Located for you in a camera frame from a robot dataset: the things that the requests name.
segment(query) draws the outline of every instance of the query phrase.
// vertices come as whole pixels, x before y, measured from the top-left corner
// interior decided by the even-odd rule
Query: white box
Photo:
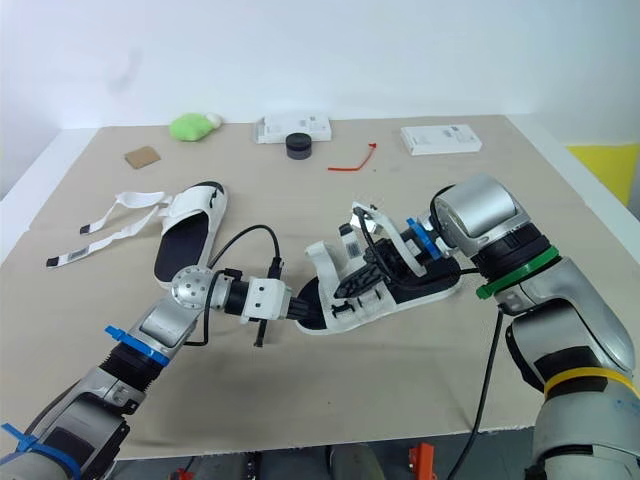
[[[411,155],[477,152],[482,148],[469,125],[403,127],[400,133]]]
[[[331,140],[329,117],[317,113],[266,115],[254,125],[256,143],[284,143],[291,133],[306,133],[314,142]]]

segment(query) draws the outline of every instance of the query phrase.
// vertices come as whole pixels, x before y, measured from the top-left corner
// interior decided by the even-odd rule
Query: green ring
[[[539,268],[545,266],[551,260],[558,256],[558,249],[554,246],[547,248],[537,257],[533,257],[529,262],[525,263],[520,268],[515,269],[513,272],[507,273],[504,277],[500,277],[494,282],[487,283],[476,290],[476,295],[481,300],[489,298],[496,292],[504,290],[510,285],[513,285],[518,280],[526,277],[527,275],[535,272]]]

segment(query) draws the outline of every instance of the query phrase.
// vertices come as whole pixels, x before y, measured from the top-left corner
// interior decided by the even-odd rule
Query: yellow ring
[[[635,393],[636,397],[640,398],[640,393],[638,392],[636,387],[634,387],[633,383],[631,383],[631,380],[629,380],[623,374],[621,374],[620,372],[616,372],[615,370],[609,370],[608,368],[597,367],[573,368],[571,370],[565,370],[564,372],[560,372],[557,375],[554,375],[544,386],[545,398],[547,397],[549,391],[556,385],[559,385],[562,382],[566,382],[567,380],[571,380],[572,378],[581,377],[604,377],[610,380],[614,380],[625,385],[633,393]]]

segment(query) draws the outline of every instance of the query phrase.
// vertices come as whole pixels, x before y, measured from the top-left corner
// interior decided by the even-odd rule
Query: brown cardboard piece
[[[124,158],[136,170],[160,160],[160,155],[152,147],[142,147],[133,152],[125,153]]]

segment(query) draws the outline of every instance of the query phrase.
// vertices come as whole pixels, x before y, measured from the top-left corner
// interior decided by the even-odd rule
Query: blue clip
[[[80,471],[78,462],[76,462],[75,459],[70,455],[67,455],[57,448],[38,443],[38,437],[36,437],[35,435],[25,435],[9,423],[3,424],[2,429],[6,430],[18,439],[18,448],[16,449],[16,451],[20,453],[25,453],[28,451],[44,453],[48,457],[52,457],[53,459],[59,460],[61,463],[63,463],[71,471],[73,480],[80,480],[80,478],[82,477],[82,472]]]
[[[109,335],[111,335],[111,337],[113,337],[115,340],[118,340],[124,343],[125,345],[129,345],[131,348],[139,351],[140,353],[143,353],[144,355],[149,357],[151,360],[155,360],[163,367],[166,367],[167,365],[169,365],[169,359],[167,357],[162,355],[160,352],[154,350],[146,343],[141,342],[137,338],[132,337],[124,330],[120,330],[119,328],[109,325],[107,328],[104,329],[104,331],[107,332]]]
[[[431,241],[429,235],[427,235],[427,232],[422,227],[422,225],[416,223],[413,218],[407,218],[407,224],[411,227],[411,230],[415,232],[420,241],[422,241],[424,247],[431,254],[431,258],[433,258],[434,260],[438,260],[442,256],[442,254],[440,253],[440,250],[438,250],[438,247],[436,247],[435,244]]]

